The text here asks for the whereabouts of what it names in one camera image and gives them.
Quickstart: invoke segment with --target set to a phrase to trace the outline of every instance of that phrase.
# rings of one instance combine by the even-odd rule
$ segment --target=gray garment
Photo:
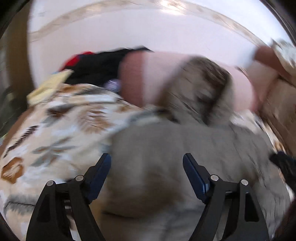
[[[106,240],[190,238],[204,204],[183,169],[185,153],[224,181],[247,179],[269,233],[274,233],[290,204],[289,195],[278,168],[268,159],[272,150],[268,136],[228,123],[230,86],[225,70],[205,58],[194,58],[168,90],[167,109],[178,123],[164,120],[132,126],[113,137],[112,167],[104,186],[108,214],[100,222]],[[226,218],[225,210],[215,240],[222,238]]]

